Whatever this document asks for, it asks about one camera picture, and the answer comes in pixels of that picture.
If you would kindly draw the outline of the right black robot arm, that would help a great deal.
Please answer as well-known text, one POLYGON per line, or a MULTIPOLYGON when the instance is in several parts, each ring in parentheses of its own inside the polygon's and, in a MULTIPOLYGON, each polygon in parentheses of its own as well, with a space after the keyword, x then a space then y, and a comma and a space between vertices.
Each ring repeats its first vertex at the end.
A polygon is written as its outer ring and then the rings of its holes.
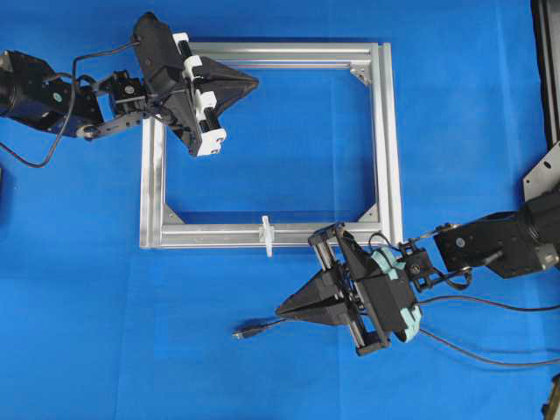
POLYGON ((543 195, 516 212, 492 213, 430 232, 446 272, 410 239, 366 251, 335 223, 308 240, 321 269, 277 309, 281 319, 348 326, 359 355, 387 348, 390 335, 409 342, 419 332, 416 294, 435 284, 467 288, 472 270, 487 267, 502 278, 546 270, 559 262, 559 202, 543 195))

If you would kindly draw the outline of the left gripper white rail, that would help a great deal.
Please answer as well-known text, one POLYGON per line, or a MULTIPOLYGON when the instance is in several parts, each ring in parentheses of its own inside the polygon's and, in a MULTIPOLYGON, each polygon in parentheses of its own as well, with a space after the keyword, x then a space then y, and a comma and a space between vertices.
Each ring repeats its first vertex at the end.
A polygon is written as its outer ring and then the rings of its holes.
POLYGON ((172 129, 191 155, 217 154, 228 136, 218 117, 257 89, 259 81, 206 56, 193 54, 184 32, 175 33, 172 38, 183 60, 183 86, 172 90, 169 97, 186 106, 187 121, 181 122, 179 112, 161 101, 152 104, 150 115, 172 129))

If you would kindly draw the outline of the right gripper black rail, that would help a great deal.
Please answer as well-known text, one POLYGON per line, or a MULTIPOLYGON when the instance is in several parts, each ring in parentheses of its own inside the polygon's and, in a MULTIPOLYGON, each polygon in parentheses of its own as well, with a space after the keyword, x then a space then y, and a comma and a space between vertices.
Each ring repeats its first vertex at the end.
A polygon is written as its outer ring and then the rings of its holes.
POLYGON ((358 266, 361 246, 335 223, 314 232, 309 244, 318 258, 318 271, 275 310, 280 318, 327 326, 346 326, 358 355, 390 347, 377 317, 368 315, 355 288, 351 269, 358 266))

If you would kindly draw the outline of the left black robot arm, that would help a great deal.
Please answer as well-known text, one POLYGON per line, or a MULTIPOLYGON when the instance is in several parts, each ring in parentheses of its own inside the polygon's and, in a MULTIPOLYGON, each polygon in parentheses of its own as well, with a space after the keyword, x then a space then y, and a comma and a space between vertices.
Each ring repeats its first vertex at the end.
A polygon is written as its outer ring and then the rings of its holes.
POLYGON ((216 154, 227 138, 220 115, 259 85, 257 78, 192 52, 170 34, 136 34, 140 78, 115 71, 103 80, 57 73, 17 51, 1 55, 1 115, 32 129, 92 141, 154 118, 194 157, 216 154))

